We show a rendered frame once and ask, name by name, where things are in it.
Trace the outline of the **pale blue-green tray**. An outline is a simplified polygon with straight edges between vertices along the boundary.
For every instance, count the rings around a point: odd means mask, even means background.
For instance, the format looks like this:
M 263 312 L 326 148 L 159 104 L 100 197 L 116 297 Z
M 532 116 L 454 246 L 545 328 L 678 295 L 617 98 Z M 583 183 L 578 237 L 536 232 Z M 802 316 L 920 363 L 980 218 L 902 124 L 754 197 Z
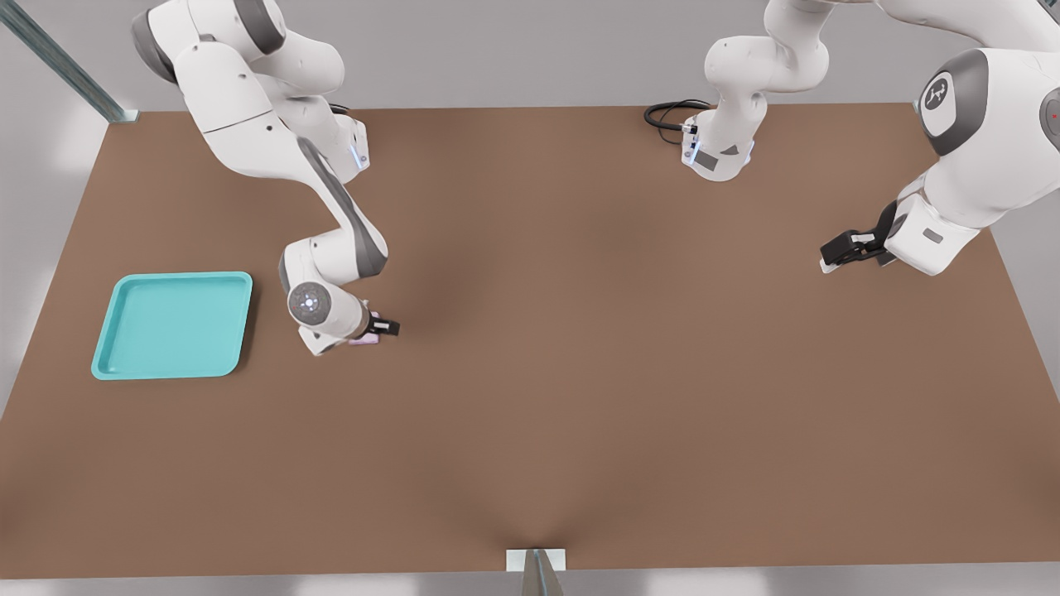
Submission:
M 92 376 L 227 376 L 238 366 L 251 297 L 246 271 L 123 276 L 99 332 Z

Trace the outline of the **silver frame post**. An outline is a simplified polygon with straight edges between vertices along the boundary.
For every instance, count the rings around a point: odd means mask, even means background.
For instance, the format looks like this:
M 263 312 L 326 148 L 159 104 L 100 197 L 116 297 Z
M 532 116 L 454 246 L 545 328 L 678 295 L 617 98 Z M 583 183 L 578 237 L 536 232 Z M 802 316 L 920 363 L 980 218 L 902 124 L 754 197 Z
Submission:
M 99 116 L 108 123 L 135 123 L 140 116 L 137 110 L 125 109 L 113 97 L 104 90 L 95 78 L 84 71 L 82 65 L 58 45 L 42 27 L 24 12 L 16 0 L 0 0 L 0 23 L 19 39 L 26 49 L 64 80 Z
M 565 596 L 556 572 L 564 572 L 564 548 L 506 550 L 507 572 L 519 572 L 520 596 Z

